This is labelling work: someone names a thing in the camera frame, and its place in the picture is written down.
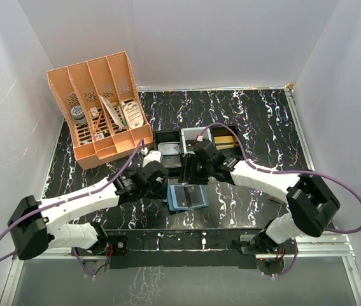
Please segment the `blue leather card holder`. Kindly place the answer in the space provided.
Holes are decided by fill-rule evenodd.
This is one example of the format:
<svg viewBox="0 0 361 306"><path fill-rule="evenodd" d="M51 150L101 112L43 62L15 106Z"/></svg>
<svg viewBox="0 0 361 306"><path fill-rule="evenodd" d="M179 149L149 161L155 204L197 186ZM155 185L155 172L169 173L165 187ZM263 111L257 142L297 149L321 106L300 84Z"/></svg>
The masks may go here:
<svg viewBox="0 0 361 306"><path fill-rule="evenodd" d="M209 206L209 201L208 201L208 195L207 195L207 192L206 192L206 186L204 185L198 185L201 187L201 190L202 190L202 193L204 195L204 201L205 201L205 205L204 206L200 206L200 207L188 207L187 209L185 210L175 210L173 208L173 203L172 203L172 196L171 196L171 191L170 191L170 187L171 186L177 186L177 185L183 185L183 186L189 186L191 184L173 184L173 185L168 185L167 187L167 203L168 203L168 206L169 206L169 209L170 211L172 212L175 212L175 211L186 211L186 210L193 210L193 209L198 209L198 208L205 208L205 207L208 207Z"/></svg>

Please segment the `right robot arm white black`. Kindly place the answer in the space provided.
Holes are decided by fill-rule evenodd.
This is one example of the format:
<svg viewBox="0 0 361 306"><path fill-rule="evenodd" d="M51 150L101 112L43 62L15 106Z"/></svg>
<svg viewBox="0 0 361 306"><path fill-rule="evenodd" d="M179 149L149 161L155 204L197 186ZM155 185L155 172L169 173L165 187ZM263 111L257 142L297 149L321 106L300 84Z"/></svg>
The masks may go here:
<svg viewBox="0 0 361 306"><path fill-rule="evenodd" d="M272 252L297 236L320 237L341 206L323 179L313 173L277 174L250 166L242 156L224 154L203 139L185 154L178 180L206 185L210 178L262 191L287 204L288 212L269 221L254 237L234 242L259 253Z"/></svg>

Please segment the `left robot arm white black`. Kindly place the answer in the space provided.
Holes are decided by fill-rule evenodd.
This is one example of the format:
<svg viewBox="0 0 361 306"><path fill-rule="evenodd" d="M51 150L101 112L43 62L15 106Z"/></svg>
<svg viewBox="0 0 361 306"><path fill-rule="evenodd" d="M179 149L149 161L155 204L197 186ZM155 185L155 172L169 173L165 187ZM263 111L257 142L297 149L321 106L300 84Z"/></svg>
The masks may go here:
<svg viewBox="0 0 361 306"><path fill-rule="evenodd" d="M29 260L47 249L63 247L80 248L92 254L107 252L111 242L100 223L75 224L73 220L141 198L165 199L168 170L161 159L162 154L152 150L142 167L129 168L117 178L106 177L58 198L23 198L8 221L18 258Z"/></svg>

